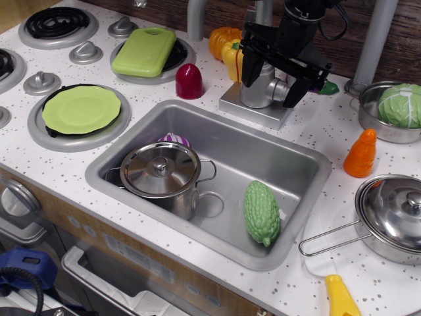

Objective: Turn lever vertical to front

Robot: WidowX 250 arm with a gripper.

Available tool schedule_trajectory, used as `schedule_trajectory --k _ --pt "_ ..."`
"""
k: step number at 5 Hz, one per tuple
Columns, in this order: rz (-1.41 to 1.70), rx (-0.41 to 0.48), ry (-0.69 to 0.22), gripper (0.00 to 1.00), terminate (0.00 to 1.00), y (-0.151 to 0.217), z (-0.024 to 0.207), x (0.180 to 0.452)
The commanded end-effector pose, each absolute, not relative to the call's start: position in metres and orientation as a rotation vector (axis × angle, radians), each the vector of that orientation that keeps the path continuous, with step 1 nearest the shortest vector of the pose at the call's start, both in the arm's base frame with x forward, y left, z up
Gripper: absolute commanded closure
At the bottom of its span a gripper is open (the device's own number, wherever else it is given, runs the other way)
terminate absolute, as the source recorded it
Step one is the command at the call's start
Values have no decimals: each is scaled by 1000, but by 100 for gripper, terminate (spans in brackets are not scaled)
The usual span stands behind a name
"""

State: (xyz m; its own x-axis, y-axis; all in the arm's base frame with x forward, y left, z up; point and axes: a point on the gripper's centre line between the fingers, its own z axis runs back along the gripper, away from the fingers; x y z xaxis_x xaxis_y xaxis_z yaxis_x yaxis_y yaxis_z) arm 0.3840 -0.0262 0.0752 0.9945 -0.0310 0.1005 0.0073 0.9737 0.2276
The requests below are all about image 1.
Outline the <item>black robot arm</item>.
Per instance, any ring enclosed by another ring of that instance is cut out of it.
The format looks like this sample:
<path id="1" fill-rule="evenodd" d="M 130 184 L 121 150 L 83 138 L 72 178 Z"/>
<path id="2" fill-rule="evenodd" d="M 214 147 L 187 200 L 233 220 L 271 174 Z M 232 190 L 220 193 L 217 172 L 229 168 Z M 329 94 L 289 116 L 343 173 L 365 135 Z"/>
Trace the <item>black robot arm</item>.
<path id="1" fill-rule="evenodd" d="M 327 9 L 334 8 L 345 27 L 336 36 L 327 36 L 322 19 Z M 322 90 L 334 65 L 314 46 L 319 31 L 328 41 L 342 38 L 348 29 L 349 17 L 339 1 L 285 1 L 284 15 L 275 28 L 248 22 L 240 48 L 243 51 L 241 81 L 250 88 L 268 63 L 295 78 L 285 100 L 285 108 L 293 108 L 309 90 Z"/>

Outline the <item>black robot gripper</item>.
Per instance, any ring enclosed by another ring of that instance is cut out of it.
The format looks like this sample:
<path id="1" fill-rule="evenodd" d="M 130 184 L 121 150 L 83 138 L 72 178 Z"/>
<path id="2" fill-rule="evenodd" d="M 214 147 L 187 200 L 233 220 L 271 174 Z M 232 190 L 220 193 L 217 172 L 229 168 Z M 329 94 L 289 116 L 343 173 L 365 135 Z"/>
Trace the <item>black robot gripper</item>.
<path id="1" fill-rule="evenodd" d="M 313 43 L 316 29 L 296 22 L 277 28 L 246 23 L 241 40 L 244 86 L 253 85 L 264 63 L 290 75 L 284 108 L 294 108 L 311 86 L 323 86 L 334 66 Z"/>

